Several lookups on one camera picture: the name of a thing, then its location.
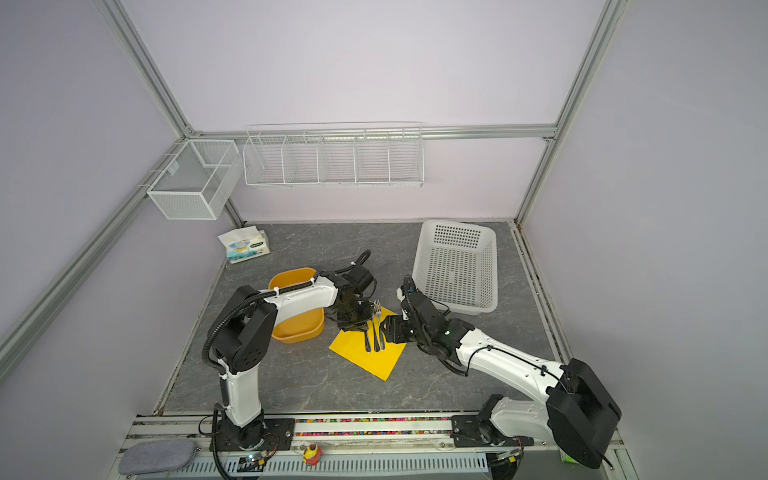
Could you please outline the yellow paper napkin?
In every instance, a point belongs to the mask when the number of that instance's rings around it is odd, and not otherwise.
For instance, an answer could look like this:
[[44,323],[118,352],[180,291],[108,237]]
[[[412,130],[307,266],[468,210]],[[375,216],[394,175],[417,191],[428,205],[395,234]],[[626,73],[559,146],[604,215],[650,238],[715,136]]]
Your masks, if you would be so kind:
[[376,350],[373,332],[378,331],[378,325],[379,321],[376,321],[367,332],[341,331],[329,349],[378,379],[387,381],[406,346],[386,341],[383,349]]

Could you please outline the silver spoon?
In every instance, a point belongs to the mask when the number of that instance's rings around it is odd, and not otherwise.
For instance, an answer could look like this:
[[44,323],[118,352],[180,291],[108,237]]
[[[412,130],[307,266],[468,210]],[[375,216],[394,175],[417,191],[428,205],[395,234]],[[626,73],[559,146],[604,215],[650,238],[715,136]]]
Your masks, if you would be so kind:
[[377,312],[373,313],[372,320],[371,320],[371,333],[374,343],[374,352],[380,352],[380,343],[377,336],[377,320],[379,318],[379,315]]

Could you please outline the white perforated plastic basket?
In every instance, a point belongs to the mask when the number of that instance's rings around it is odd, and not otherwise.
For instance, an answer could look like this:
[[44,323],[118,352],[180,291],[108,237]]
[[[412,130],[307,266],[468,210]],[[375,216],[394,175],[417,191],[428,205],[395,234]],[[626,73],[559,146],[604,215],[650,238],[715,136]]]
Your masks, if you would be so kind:
[[495,232],[475,224],[425,221],[412,277],[425,295],[457,313],[494,311],[498,305]]

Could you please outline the silver fork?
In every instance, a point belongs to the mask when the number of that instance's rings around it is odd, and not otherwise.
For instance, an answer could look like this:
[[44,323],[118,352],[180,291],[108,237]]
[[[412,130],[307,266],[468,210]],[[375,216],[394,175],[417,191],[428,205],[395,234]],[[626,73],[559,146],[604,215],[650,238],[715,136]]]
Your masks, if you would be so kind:
[[376,332],[378,334],[378,346],[377,351],[386,349],[386,337],[383,330],[383,307],[379,301],[374,302],[374,320],[376,323]]

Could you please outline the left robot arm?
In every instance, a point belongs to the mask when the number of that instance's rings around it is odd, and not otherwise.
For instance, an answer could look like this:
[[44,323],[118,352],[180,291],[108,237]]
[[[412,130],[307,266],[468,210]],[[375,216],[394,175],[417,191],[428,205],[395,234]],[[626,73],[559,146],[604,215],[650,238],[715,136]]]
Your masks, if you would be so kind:
[[235,290],[208,331],[202,359],[221,380],[224,413],[243,429],[263,416],[258,368],[276,326],[301,314],[330,309],[343,331],[363,331],[373,316],[366,294],[376,280],[362,265],[320,272],[285,288]]

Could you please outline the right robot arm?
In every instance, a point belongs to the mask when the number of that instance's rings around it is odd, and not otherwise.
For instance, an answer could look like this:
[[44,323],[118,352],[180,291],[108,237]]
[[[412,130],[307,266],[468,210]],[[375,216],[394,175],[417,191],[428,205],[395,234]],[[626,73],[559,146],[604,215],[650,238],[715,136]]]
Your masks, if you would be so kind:
[[452,373],[487,374],[533,403],[523,408],[504,395],[490,396],[476,415],[454,418],[458,445],[523,448],[533,439],[555,444],[588,468],[606,463],[622,412],[589,365],[576,358],[558,363],[508,346],[469,322],[448,317],[415,287],[400,287],[397,297],[401,314],[383,321],[387,342],[413,343]]

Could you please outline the tissue pack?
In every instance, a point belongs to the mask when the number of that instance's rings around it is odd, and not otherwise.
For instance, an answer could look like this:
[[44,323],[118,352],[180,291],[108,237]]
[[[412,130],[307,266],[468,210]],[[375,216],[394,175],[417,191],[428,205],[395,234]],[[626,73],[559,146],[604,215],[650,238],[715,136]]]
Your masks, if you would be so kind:
[[235,229],[218,236],[225,248],[226,259],[237,264],[271,253],[266,233],[256,226]]

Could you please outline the red emergency stop button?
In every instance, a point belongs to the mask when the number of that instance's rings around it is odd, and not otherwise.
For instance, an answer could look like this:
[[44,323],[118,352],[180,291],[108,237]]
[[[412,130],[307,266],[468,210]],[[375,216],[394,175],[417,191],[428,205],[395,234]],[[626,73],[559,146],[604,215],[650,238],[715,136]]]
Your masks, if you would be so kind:
[[320,445],[310,444],[304,449],[302,453],[302,458],[305,465],[315,466],[319,463],[320,459],[322,458],[322,455],[323,455],[323,452]]

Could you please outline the grey cloth pad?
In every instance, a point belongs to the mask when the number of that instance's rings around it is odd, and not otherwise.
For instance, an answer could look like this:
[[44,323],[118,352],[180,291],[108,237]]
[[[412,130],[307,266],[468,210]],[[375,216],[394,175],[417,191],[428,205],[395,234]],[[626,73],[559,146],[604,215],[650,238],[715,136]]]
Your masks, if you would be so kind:
[[135,476],[180,470],[194,459],[197,450],[197,445],[189,439],[143,442],[123,453],[118,472]]

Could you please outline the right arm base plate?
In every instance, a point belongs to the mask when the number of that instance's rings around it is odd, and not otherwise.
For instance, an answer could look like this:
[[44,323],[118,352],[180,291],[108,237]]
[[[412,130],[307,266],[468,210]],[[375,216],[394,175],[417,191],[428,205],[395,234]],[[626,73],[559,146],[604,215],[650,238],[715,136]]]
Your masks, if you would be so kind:
[[527,436],[504,436],[489,420],[478,415],[454,415],[451,420],[451,438],[459,448],[469,447],[529,447],[534,439]]

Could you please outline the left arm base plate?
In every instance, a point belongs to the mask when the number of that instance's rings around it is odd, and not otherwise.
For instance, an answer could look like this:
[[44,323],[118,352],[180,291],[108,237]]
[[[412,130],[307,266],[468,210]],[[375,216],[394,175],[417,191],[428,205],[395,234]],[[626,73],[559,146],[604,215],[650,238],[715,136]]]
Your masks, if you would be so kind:
[[238,427],[224,417],[212,430],[212,439],[216,450],[223,452],[289,450],[295,425],[293,418],[256,418],[245,427]]

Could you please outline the white mesh wall box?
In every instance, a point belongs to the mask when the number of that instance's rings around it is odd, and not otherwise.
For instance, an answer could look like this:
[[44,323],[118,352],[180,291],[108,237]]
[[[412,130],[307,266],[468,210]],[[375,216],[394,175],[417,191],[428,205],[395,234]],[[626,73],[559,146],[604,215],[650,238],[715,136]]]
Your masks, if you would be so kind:
[[190,139],[171,155],[148,195],[168,220],[216,220],[243,168],[235,141]]

